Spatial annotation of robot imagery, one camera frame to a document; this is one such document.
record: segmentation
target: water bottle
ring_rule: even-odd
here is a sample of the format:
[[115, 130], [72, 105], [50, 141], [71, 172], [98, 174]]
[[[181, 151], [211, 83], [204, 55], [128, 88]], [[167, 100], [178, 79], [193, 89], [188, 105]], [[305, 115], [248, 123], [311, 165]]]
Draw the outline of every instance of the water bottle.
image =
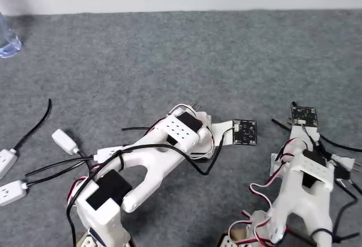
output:
[[10, 58], [21, 49], [21, 42], [6, 24], [0, 12], [0, 58]]

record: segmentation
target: power plug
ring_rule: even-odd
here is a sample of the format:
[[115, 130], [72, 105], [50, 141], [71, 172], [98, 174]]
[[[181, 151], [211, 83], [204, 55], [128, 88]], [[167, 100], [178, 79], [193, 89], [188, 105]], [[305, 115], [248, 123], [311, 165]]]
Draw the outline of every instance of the power plug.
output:
[[71, 139], [64, 131], [58, 129], [52, 136], [53, 140], [69, 155], [74, 155], [79, 152], [79, 148], [74, 140]]
[[354, 158], [342, 158], [339, 157], [335, 154], [332, 155], [332, 159], [334, 161], [337, 161], [339, 164], [341, 164], [348, 172], [352, 171], [353, 166], [355, 164], [355, 159]]
[[0, 179], [3, 178], [7, 172], [9, 172], [11, 167], [18, 159], [15, 154], [16, 151], [14, 149], [3, 149], [0, 151]]
[[0, 206], [6, 206], [27, 195], [27, 183], [20, 180], [0, 187]]

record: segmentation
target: circuit board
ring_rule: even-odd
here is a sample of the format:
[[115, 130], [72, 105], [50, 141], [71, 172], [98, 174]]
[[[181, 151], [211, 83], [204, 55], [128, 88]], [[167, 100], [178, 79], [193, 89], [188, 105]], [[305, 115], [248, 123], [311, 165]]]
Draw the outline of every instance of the circuit board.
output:
[[234, 131], [232, 134], [234, 144], [257, 145], [256, 121], [233, 120], [232, 125], [234, 126]]
[[316, 109], [314, 107], [292, 107], [292, 125], [318, 127]]

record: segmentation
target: floor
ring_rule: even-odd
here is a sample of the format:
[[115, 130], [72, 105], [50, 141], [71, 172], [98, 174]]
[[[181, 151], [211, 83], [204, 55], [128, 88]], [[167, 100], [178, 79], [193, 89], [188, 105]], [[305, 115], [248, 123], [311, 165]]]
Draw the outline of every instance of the floor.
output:
[[[270, 153], [288, 139], [270, 120], [285, 123], [291, 101], [316, 107], [320, 132], [329, 139], [362, 147], [360, 10], [79, 14], [10, 22], [24, 48], [0, 60], [0, 148], [12, 148], [33, 127], [48, 98], [53, 110], [0, 185], [69, 158], [51, 139], [58, 128], [92, 154], [137, 141], [142, 132], [121, 128], [149, 126], [181, 102], [197, 101], [214, 122], [257, 120], [257, 146], [225, 147], [209, 176], [183, 162], [134, 213], [123, 214], [137, 246], [212, 247], [242, 209], [267, 210], [248, 184], [267, 178]], [[137, 184], [145, 173], [136, 167], [123, 174]], [[22, 200], [0, 208], [0, 246], [71, 246], [65, 199], [85, 174], [82, 167], [35, 185]], [[361, 173], [352, 176], [362, 184]], [[275, 199], [279, 186], [266, 194]], [[349, 201], [333, 191], [333, 219]], [[72, 216], [81, 237], [75, 210]], [[361, 229], [358, 204], [346, 211], [340, 234]]]

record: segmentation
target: wire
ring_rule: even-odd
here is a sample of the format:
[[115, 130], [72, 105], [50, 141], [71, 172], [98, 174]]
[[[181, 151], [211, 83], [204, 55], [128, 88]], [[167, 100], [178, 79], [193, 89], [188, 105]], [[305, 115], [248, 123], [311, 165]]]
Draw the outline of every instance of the wire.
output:
[[356, 182], [349, 180], [348, 182], [350, 182], [350, 184], [352, 185], [352, 187], [354, 187], [356, 189], [356, 191], [359, 192], [360, 195], [362, 195], [362, 189], [356, 184]]
[[268, 202], [269, 208], [272, 207], [272, 202], [270, 201], [270, 199], [265, 194], [254, 190], [253, 186], [256, 186], [259, 188], [266, 188], [266, 187], [270, 186], [271, 183], [275, 180], [275, 178], [277, 178], [277, 176], [279, 175], [279, 173], [284, 165], [285, 165], [285, 162], [282, 162], [282, 164], [279, 166], [279, 168], [271, 175], [271, 177], [266, 181], [266, 183], [264, 185], [260, 185], [257, 183], [251, 183], [249, 185], [249, 191], [254, 195], [264, 198]]
[[77, 164], [74, 164], [73, 166], [70, 166], [69, 168], [66, 168], [64, 170], [61, 170], [60, 172], [57, 172], [56, 174], [54, 175], [51, 175], [51, 176], [48, 176], [48, 177], [45, 177], [45, 178], [42, 178], [42, 179], [38, 179], [38, 180], [35, 180], [35, 181], [30, 181], [30, 182], [27, 182], [27, 186], [28, 187], [31, 187], [33, 185], [36, 185], [36, 184], [39, 184], [39, 183], [43, 183], [43, 182], [46, 182], [46, 181], [49, 181], [51, 179], [54, 179], [58, 176], [61, 176], [61, 175], [64, 175], [66, 174], [67, 172], [70, 172], [72, 170], [74, 170], [75, 168], [78, 168], [79, 166], [83, 165], [84, 164], [84, 161], [82, 162], [79, 162]]
[[108, 158], [106, 161], [104, 161], [103, 163], [99, 164], [99, 167], [92, 173], [89, 174], [88, 178], [83, 182], [83, 184], [79, 187], [78, 191], [74, 194], [74, 196], [70, 199], [68, 207], [67, 207], [67, 211], [66, 211], [66, 216], [67, 219], [69, 221], [69, 225], [71, 227], [71, 232], [72, 232], [72, 240], [73, 240], [73, 246], [76, 247], [76, 235], [75, 235], [75, 226], [73, 224], [73, 221], [70, 217], [70, 211], [75, 203], [75, 201], [77, 200], [78, 196], [80, 195], [80, 193], [84, 190], [84, 188], [88, 185], [88, 183], [93, 180], [96, 175], [106, 166], [108, 165], [113, 159], [119, 157], [120, 161], [121, 161], [121, 169], [124, 169], [124, 160], [122, 158], [122, 154], [123, 153], [129, 153], [133, 150], [139, 150], [139, 149], [146, 149], [146, 148], [168, 148], [171, 150], [176, 151], [177, 153], [179, 153], [180, 155], [182, 155], [191, 165], [192, 167], [194, 167], [196, 169], [196, 171], [198, 171], [200, 174], [202, 175], [208, 175], [209, 172], [211, 171], [211, 169], [213, 168], [220, 152], [221, 152], [221, 148], [223, 145], [223, 140], [225, 137], [225, 134], [234, 129], [229, 128], [227, 130], [224, 131], [224, 133], [222, 134], [221, 137], [221, 141], [220, 141], [220, 145], [218, 146], [216, 152], [213, 155], [213, 160], [211, 162], [211, 164], [209, 165], [209, 167], [207, 168], [206, 171], [201, 170], [201, 168], [184, 152], [182, 152], [180, 149], [172, 146], [172, 145], [168, 145], [168, 144], [144, 144], [144, 145], [135, 145], [135, 146], [131, 146], [129, 148], [123, 149], [123, 150], [118, 150], [116, 151], [110, 158]]
[[43, 117], [40, 119], [40, 121], [28, 132], [26, 133], [21, 139], [20, 141], [14, 146], [14, 150], [15, 151], [19, 151], [20, 147], [23, 145], [23, 143], [32, 135], [34, 134], [38, 128], [45, 122], [46, 118], [49, 116], [50, 111], [51, 111], [51, 107], [52, 107], [52, 103], [51, 103], [51, 99], [48, 100], [48, 108], [46, 109], [45, 114], [43, 115]]
[[360, 152], [360, 153], [362, 153], [362, 149], [353, 148], [353, 147], [349, 147], [349, 146], [346, 146], [346, 145], [337, 144], [336, 142], [327, 139], [327, 138], [326, 138], [325, 136], [323, 136], [322, 134], [321, 134], [321, 138], [322, 138], [323, 140], [325, 140], [326, 142], [328, 142], [329, 144], [332, 144], [332, 145], [335, 146], [335, 147], [342, 148], [342, 149], [344, 149], [344, 150], [349, 150], [349, 151], [354, 151], [354, 152]]
[[307, 132], [307, 129], [305, 128], [304, 124], [301, 125], [301, 128], [303, 129], [303, 131], [305, 132], [305, 134], [307, 134], [308, 138], [310, 139], [312, 145], [313, 145], [313, 148], [316, 148], [317, 145], [316, 145], [316, 142], [314, 141], [314, 139], [312, 139], [312, 137], [309, 135], [309, 133]]
[[257, 241], [258, 241], [261, 245], [263, 245], [263, 246], [265, 246], [265, 247], [274, 246], [274, 244], [269, 245], [268, 243], [266, 243], [266, 242], [264, 241], [264, 239], [262, 239], [262, 238], [259, 236], [259, 234], [258, 234], [258, 232], [257, 232], [256, 229], [265, 226], [269, 221], [270, 221], [270, 217], [268, 217], [268, 218], [265, 219], [264, 221], [260, 222], [260, 223], [257, 224], [256, 226], [254, 226], [254, 229], [253, 229], [254, 237], [257, 239]]
[[80, 178], [78, 178], [77, 180], [74, 181], [74, 183], [72, 184], [72, 187], [70, 188], [69, 194], [67, 196], [67, 202], [68, 203], [69, 203], [69, 199], [72, 196], [72, 193], [73, 193], [74, 189], [77, 187], [77, 183], [79, 181], [83, 181], [85, 179], [87, 179], [87, 176], [82, 176], [82, 177], [80, 177]]
[[164, 120], [164, 118], [165, 118], [165, 117], [158, 119], [153, 125], [151, 125], [151, 126], [148, 128], [148, 130], [146, 131], [145, 135], [143, 135], [143, 136], [146, 136], [150, 131], [152, 131], [153, 128], [156, 126], [156, 124], [158, 124], [160, 121]]
[[280, 158], [282, 157], [282, 155], [287, 155], [287, 154], [290, 154], [290, 153], [286, 153], [284, 154], [284, 150], [285, 150], [285, 147], [289, 144], [291, 144], [292, 142], [294, 141], [297, 141], [297, 140], [301, 140], [304, 145], [305, 145], [305, 148], [308, 149], [308, 145], [307, 143], [302, 139], [302, 138], [291, 138], [290, 140], [288, 140], [279, 150], [278, 154], [277, 154], [277, 157], [275, 158], [275, 161], [278, 161], [280, 160]]
[[[287, 126], [285, 126], [284, 124], [282, 124], [281, 122], [275, 120], [275, 119], [272, 119], [271, 120], [274, 124], [276, 124], [277, 126], [283, 128], [285, 131], [288, 131], [288, 132], [291, 132], [291, 129]], [[337, 144], [336, 142], [334, 141], [331, 141], [330, 139], [326, 138], [325, 136], [323, 136], [322, 134], [320, 134], [321, 136], [321, 139], [328, 142], [329, 144], [335, 146], [335, 147], [338, 147], [338, 148], [342, 148], [344, 150], [349, 150], [349, 151], [354, 151], [354, 152], [360, 152], [362, 153], [362, 149], [359, 149], [359, 148], [353, 148], [353, 147], [349, 147], [349, 146], [346, 146], [346, 145], [341, 145], [341, 144]]]
[[93, 159], [93, 157], [66, 159], [65, 161], [59, 161], [59, 162], [56, 162], [56, 163], [47, 165], [47, 166], [45, 166], [45, 167], [39, 168], [39, 169], [37, 169], [37, 170], [34, 170], [34, 171], [32, 171], [32, 172], [29, 172], [29, 173], [25, 174], [25, 177], [28, 177], [28, 176], [37, 174], [37, 173], [39, 173], [39, 172], [45, 171], [45, 170], [47, 170], [47, 169], [54, 168], [54, 167], [59, 166], [59, 165], [67, 164], [67, 163], [74, 162], [74, 161], [81, 161], [82, 163], [84, 163], [86, 160], [91, 160], [91, 159]]
[[337, 217], [335, 219], [335, 223], [334, 223], [334, 226], [333, 226], [333, 235], [336, 236], [338, 226], [339, 226], [339, 222], [341, 221], [343, 213], [349, 207], [357, 204], [358, 203], [358, 198], [352, 192], [350, 192], [347, 188], [345, 188], [340, 182], [338, 182], [336, 180], [334, 182], [336, 183], [337, 186], [339, 186], [339, 188], [341, 188], [341, 190], [343, 190], [345, 193], [347, 193], [350, 197], [352, 197], [354, 199], [352, 202], [349, 202], [349, 203], [345, 204], [344, 206], [342, 206], [341, 209], [339, 210], [338, 214], [337, 214]]
[[149, 127], [124, 127], [124, 128], [122, 128], [122, 131], [128, 131], [128, 130], [149, 130]]
[[[80, 155], [84, 159], [87, 158], [87, 156], [81, 150], [79, 150], [77, 152], [77, 154]], [[91, 168], [92, 168], [91, 162], [90, 161], [85, 161], [85, 164], [87, 164], [88, 170], [91, 170]]]
[[198, 159], [201, 159], [201, 158], [205, 158], [208, 154], [210, 154], [214, 148], [215, 148], [215, 139], [214, 139], [214, 136], [213, 136], [213, 133], [211, 132], [210, 128], [207, 127], [208, 131], [210, 132], [211, 134], [211, 148], [209, 151], [207, 151], [206, 153], [191, 153], [190, 155], [201, 155], [199, 157], [190, 157], [191, 159], [193, 160], [198, 160]]

